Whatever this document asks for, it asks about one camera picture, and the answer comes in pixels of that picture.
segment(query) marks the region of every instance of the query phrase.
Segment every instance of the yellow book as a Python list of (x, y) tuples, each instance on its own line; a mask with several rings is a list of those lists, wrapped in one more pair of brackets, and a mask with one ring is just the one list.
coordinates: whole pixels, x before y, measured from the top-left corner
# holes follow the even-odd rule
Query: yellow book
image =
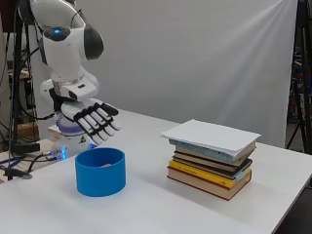
[[(239, 178), (230, 179), (230, 178), (226, 178), (226, 177), (216, 175), (213, 173), (205, 172), (203, 170), (193, 168), (193, 167), (187, 166), (185, 164), (181, 164), (181, 163), (176, 162), (174, 160), (170, 161), (169, 165), (171, 168), (180, 170), (180, 171), (188, 173), (190, 175), (194, 175), (197, 177), (204, 178), (206, 180), (209, 180), (210, 182), (214, 182), (216, 184), (220, 184), (220, 185), (222, 185), (224, 187), (228, 187), (228, 188), (234, 187), (235, 184), (243, 177), (243, 175), (242, 175)], [(246, 175), (249, 171), (250, 171), (250, 169), (245, 170), (243, 172), (243, 174)]]

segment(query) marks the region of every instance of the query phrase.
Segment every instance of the white robot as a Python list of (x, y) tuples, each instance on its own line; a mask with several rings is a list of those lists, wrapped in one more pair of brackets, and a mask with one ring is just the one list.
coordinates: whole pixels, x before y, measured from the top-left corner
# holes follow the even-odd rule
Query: white robot
[(62, 134), (56, 147), (73, 155), (90, 147), (87, 136), (96, 144), (112, 137), (120, 130), (113, 119), (118, 110), (93, 98), (98, 80), (81, 66), (82, 59), (97, 59), (103, 52), (98, 31), (86, 23), (74, 0), (19, 0), (19, 15), (43, 29), (38, 46), (51, 79), (42, 83), (40, 94), (56, 113)]

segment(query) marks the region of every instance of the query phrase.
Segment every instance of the table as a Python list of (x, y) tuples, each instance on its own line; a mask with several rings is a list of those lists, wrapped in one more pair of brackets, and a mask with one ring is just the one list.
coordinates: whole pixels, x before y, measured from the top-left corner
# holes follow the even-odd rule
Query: table
[[(47, 150), (50, 150), (52, 148), (52, 145), (54, 143), (54, 140), (53, 139), (42, 139), (42, 140), (39, 140), (38, 143), (40, 143), (40, 149), (41, 151), (47, 151)], [(29, 155), (33, 155), (33, 157), (28, 157), (27, 159), (28, 160), (31, 160), (31, 159), (34, 159), (37, 155), (39, 155), (40, 152), (34, 152), (34, 153), (31, 153)], [(8, 151), (6, 152), (2, 152), (0, 153), (0, 161), (2, 160), (6, 160), (9, 158), (9, 153)], [(51, 164), (53, 164), (55, 161), (52, 161), (52, 162), (42, 162), (42, 163), (35, 163), (32, 167), (32, 170), (38, 170), (38, 169), (41, 169), (41, 168), (44, 168), (44, 167), (47, 167)], [(27, 171), (28, 167), (30, 165), (30, 162), (25, 162), (25, 161), (21, 161), (20, 163), (18, 163), (15, 168), (16, 169), (19, 169), (19, 170), (22, 170), (22, 171)], [(6, 176), (3, 176), (3, 171), (0, 171), (0, 180), (2, 181), (7, 181), (8, 178)]]
[(312, 172), (312, 158), (258, 144), (253, 179), (231, 201), (166, 178), (176, 126), (121, 111), (123, 129), (102, 147), (126, 153), (127, 187), (103, 198), (79, 194), (74, 157), (0, 185), (1, 233), (271, 233)]

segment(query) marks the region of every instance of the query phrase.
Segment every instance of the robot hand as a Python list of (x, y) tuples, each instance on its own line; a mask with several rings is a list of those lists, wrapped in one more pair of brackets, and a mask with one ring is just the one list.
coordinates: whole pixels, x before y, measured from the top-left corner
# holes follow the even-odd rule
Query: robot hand
[(114, 136), (114, 131), (120, 130), (119, 124), (113, 119), (118, 115), (118, 110), (99, 99), (65, 101), (60, 109), (65, 118), (77, 123), (96, 144), (101, 144)]

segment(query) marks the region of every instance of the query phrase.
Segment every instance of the white book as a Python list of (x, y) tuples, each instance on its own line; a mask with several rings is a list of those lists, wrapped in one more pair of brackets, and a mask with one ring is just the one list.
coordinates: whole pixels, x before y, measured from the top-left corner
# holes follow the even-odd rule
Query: white book
[(256, 141), (260, 135), (221, 125), (190, 120), (163, 132), (162, 137), (209, 148), (235, 157), (248, 145)]

